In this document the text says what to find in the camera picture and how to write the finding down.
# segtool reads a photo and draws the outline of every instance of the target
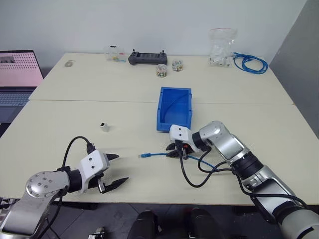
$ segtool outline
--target coiled blue cable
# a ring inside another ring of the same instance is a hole
[[[241,66],[242,67],[239,67],[236,63],[236,59],[239,59],[239,58],[242,58],[242,63],[241,63]],[[266,61],[264,61],[263,59],[260,59],[256,56],[252,56],[252,55],[245,55],[245,54],[241,54],[241,53],[238,53],[238,52],[233,52],[233,59],[234,59],[234,63],[235,63],[235,66],[237,66],[240,70],[242,71],[247,71],[247,72],[250,72],[250,73],[253,73],[253,74],[264,74],[267,69],[268,69],[268,63]],[[249,61],[252,61],[252,60],[257,60],[257,61],[260,61],[262,64],[263,64],[263,67],[260,69],[260,70],[254,70],[254,69],[251,69],[249,67],[246,66],[246,63],[249,62]]]
[[[159,156],[159,155],[167,155],[167,153],[144,153],[144,154],[139,155],[139,158],[148,158],[148,157],[151,157],[151,156]],[[188,157],[191,158],[191,159],[195,159],[195,160],[199,161],[199,158],[196,158],[194,156],[190,156],[189,155]],[[206,164],[206,165],[208,165],[209,167],[214,168],[213,165],[211,165],[211,164],[209,164],[209,163],[207,163],[207,162],[205,162],[203,160],[201,162]]]

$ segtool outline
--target gray floor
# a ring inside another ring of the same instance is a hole
[[[185,210],[195,205],[169,204],[99,204],[96,210],[83,210],[62,207],[52,228],[62,239],[87,239],[88,234],[95,232],[98,227],[105,227],[108,239],[126,239],[131,225],[138,214],[152,210],[159,217],[162,227],[160,239],[185,238],[183,214]],[[266,223],[258,213],[236,215],[232,206],[196,207],[207,210],[218,221],[227,238],[231,235],[247,236],[248,239],[281,239],[279,228]],[[56,206],[51,206],[50,217]],[[55,239],[51,231],[43,239]]]

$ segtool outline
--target clear plastic bag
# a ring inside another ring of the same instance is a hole
[[[104,47],[104,55],[108,61],[126,62],[127,56],[124,53],[123,48],[118,46]]]
[[[235,42],[237,29],[215,28],[210,30],[211,49],[208,63],[212,66],[229,67],[231,45]]]

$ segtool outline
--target black cable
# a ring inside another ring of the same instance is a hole
[[[62,162],[62,167],[65,167],[66,158],[67,158],[67,156],[68,156],[68,153],[69,153],[69,150],[70,150],[70,148],[71,148],[71,145],[73,144],[73,142],[74,142],[75,140],[77,140],[77,139],[79,139],[79,138],[85,140],[85,142],[87,143],[87,152],[88,152],[88,154],[89,154],[93,149],[95,149],[94,145],[93,145],[86,137],[77,136],[77,137],[73,138],[73,139],[70,141],[68,147],[66,148],[66,151],[65,151],[65,154],[64,154],[64,158],[63,158],[63,162]],[[60,212],[60,209],[61,209],[61,205],[62,205],[62,197],[63,197],[63,196],[61,196],[61,197],[59,198],[58,207],[57,207],[57,209],[56,209],[56,212],[55,212],[55,214],[54,214],[52,220],[51,220],[50,223],[46,226],[46,228],[42,231],[42,233],[39,235],[38,238],[42,238],[42,237],[43,237],[43,235],[49,230],[49,228],[51,228],[52,224],[54,223],[55,219],[57,218],[57,216],[58,216],[58,214],[59,214],[59,212]]]
[[[46,228],[41,232],[41,234],[39,235],[38,238],[42,238],[44,236],[44,234],[49,230],[49,228],[52,226],[52,224],[54,223],[55,219],[57,218],[59,212],[60,212],[60,209],[61,209],[61,205],[62,205],[62,197],[60,197],[59,199],[59,203],[58,203],[58,207],[55,211],[55,214],[52,218],[52,220],[50,221],[50,223],[46,226]]]
[[[203,169],[203,168],[200,166],[202,160],[204,159],[204,157],[205,157],[210,151],[211,151],[211,147],[208,147],[208,150],[199,158],[199,161],[198,161],[198,163],[197,163],[197,166],[198,166],[199,170],[202,171],[202,172],[204,172],[204,173],[210,173],[210,172],[211,172],[211,170],[205,170],[205,169]],[[225,161],[221,162],[221,163],[219,164],[219,166],[220,166],[220,165],[223,165],[223,164],[226,164],[226,162],[225,162]],[[215,170],[214,170],[214,173],[223,172],[223,171],[231,171],[231,172],[232,172],[232,170],[231,170],[230,168],[222,168],[222,169],[215,169]]]
[[[211,170],[212,170],[212,169],[211,169],[211,170],[205,170],[205,169],[202,169],[202,168],[200,167],[201,161],[203,160],[203,158],[204,158],[210,151],[211,151],[211,147],[208,146],[208,150],[203,153],[203,155],[199,158],[199,161],[198,161],[198,163],[197,163],[197,166],[198,166],[199,170],[202,171],[202,172],[204,172],[204,173],[210,173]]]
[[[290,198],[290,199],[293,199],[295,201],[298,201],[302,204],[302,206],[306,209],[309,209],[308,208],[308,205],[303,201],[301,200],[300,198],[296,197],[296,196],[293,196],[293,195],[288,195],[288,194],[257,194],[257,193],[249,193],[247,192],[245,189],[244,189],[244,186],[243,184],[241,183],[241,180],[240,180],[240,177],[238,175],[236,175],[237,177],[237,180],[238,180],[238,183],[239,183],[239,187],[241,189],[241,191],[248,195],[248,196],[251,196],[251,197],[258,197],[258,198]]]
[[[86,137],[77,136],[77,137],[73,138],[73,139],[70,141],[68,147],[66,148],[66,151],[65,151],[65,154],[64,154],[64,158],[63,158],[62,167],[65,167],[66,158],[67,158],[67,156],[68,156],[68,153],[69,153],[69,150],[70,150],[71,145],[73,144],[74,141],[76,141],[76,140],[79,139],[79,138],[85,140],[85,142],[86,142],[87,144],[91,144],[90,141],[89,141]]]
[[[56,233],[56,231],[53,230],[52,227],[50,227],[50,230],[55,234],[55,237],[56,237],[56,238],[61,239],[61,238],[59,237],[58,233]]]
[[[184,178],[186,179],[187,183],[194,187],[194,188],[200,188],[201,186],[203,186],[207,180],[210,178],[210,176],[217,170],[217,168],[220,166],[220,165],[223,165],[225,162],[220,162],[218,163],[210,172],[209,174],[206,176],[206,178],[204,179],[203,182],[201,182],[200,184],[193,184],[187,177],[186,175],[186,172],[185,172],[185,169],[184,169],[184,163],[183,163],[183,157],[181,155],[181,153],[179,152],[179,160],[180,160],[180,166],[181,166],[181,171],[183,172],[183,175],[184,175]]]

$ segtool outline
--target remote controller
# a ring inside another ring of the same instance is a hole
[[[140,53],[133,49],[132,54],[129,56],[129,63],[135,64],[167,64],[167,55],[164,50],[159,53]]]

